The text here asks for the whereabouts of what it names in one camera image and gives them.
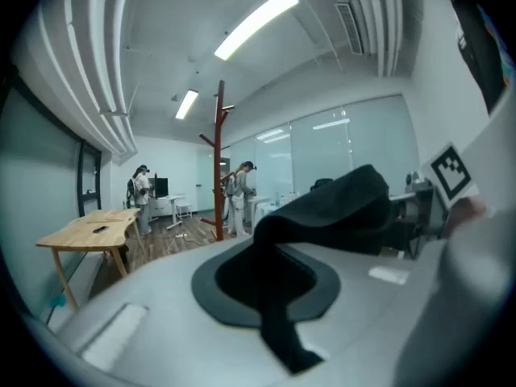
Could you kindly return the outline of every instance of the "wooden coat rack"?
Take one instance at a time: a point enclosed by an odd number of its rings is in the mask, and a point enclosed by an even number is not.
[[[204,140],[207,144],[209,144],[214,149],[213,154],[213,180],[214,180],[214,195],[215,195],[215,222],[210,221],[209,219],[201,218],[201,221],[204,223],[209,223],[213,225],[216,230],[215,239],[218,241],[224,240],[223,234],[223,196],[220,193],[220,185],[221,182],[225,181],[231,173],[228,173],[223,179],[220,177],[220,144],[222,138],[222,129],[224,121],[229,114],[229,110],[234,109],[234,106],[224,107],[224,81],[220,81],[218,83],[218,93],[215,95],[217,97],[217,111],[215,115],[215,141],[212,142],[207,137],[205,137],[202,133],[199,137]]]

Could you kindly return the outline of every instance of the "white sticker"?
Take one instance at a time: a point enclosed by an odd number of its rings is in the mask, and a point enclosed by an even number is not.
[[[378,280],[391,282],[393,284],[404,285],[410,273],[403,269],[374,267],[369,269],[369,276]]]
[[[449,143],[422,167],[437,187],[444,205],[450,209],[472,185],[472,178],[456,147]]]

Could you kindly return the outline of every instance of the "smartphone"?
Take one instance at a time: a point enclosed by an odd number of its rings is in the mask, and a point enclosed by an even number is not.
[[[109,227],[107,227],[106,225],[104,225],[103,227],[97,228],[94,230],[94,234],[100,234],[102,231],[105,231],[107,228],[109,228]]]

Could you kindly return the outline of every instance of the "dark floor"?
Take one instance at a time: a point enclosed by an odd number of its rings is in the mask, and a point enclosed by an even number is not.
[[[163,256],[171,256],[178,252],[189,251],[191,249],[199,248],[204,245],[209,245],[215,242],[211,231],[214,227],[207,223],[200,221],[200,218],[214,220],[214,211],[202,212],[194,214],[192,218],[183,218],[183,223],[167,230],[173,221],[172,218],[160,218],[152,223],[152,232],[148,235],[142,236],[142,243],[144,244],[145,254],[148,256],[148,261],[157,260]],[[249,225],[244,226],[247,232],[251,232]],[[138,241],[132,228],[127,230],[129,238],[127,239],[127,246],[129,252],[127,253],[126,270],[131,273],[141,267],[145,263],[140,249],[138,248]],[[175,238],[177,234],[186,234],[185,238]],[[227,229],[224,227],[224,239],[234,238],[229,236]],[[89,293],[89,298],[101,293],[104,289],[113,285],[120,279],[120,272],[112,259],[104,260],[98,274],[95,278],[93,287]]]

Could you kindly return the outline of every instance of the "white wall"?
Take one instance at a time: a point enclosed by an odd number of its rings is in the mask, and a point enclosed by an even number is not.
[[[150,169],[149,177],[169,179],[169,194],[186,194],[192,210],[198,210],[197,191],[197,152],[210,148],[201,144],[190,144],[172,139],[135,137],[138,153],[122,164],[111,168],[111,202],[113,209],[122,209],[126,197],[127,181],[136,168],[145,164]]]
[[[340,73],[335,61],[310,63],[253,94],[224,123],[223,145],[321,110],[393,94],[403,96],[411,115],[419,113],[409,78],[379,78],[374,61],[356,56],[347,60],[346,69],[348,73]]]
[[[481,91],[457,48],[456,16],[450,0],[423,0],[423,13],[412,73],[420,108],[411,114],[420,157],[425,161],[450,140],[464,150],[489,117]]]

